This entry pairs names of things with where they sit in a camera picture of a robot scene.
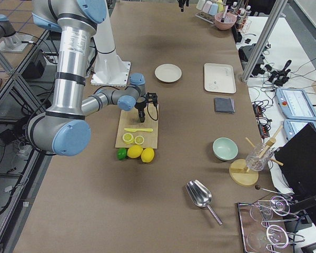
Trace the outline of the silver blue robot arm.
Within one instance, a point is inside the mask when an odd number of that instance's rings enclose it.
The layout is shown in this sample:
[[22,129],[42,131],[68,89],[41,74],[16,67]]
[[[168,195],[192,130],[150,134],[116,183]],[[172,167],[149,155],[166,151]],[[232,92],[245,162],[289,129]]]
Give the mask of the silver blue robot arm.
[[53,102],[28,122],[27,137],[39,152],[73,156],[91,139],[85,117],[110,104],[131,110],[146,95],[143,76],[120,91],[101,89],[83,99],[91,38],[109,26],[106,1],[33,1],[34,23],[61,33]]

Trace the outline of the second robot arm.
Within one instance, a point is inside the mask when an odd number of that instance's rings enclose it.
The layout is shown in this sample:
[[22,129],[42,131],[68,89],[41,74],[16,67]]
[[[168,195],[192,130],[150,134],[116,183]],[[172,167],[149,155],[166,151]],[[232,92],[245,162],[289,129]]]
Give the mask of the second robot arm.
[[23,37],[20,36],[15,28],[12,26],[8,17],[0,14],[0,51],[6,53],[21,53],[27,47],[26,43],[23,43]]

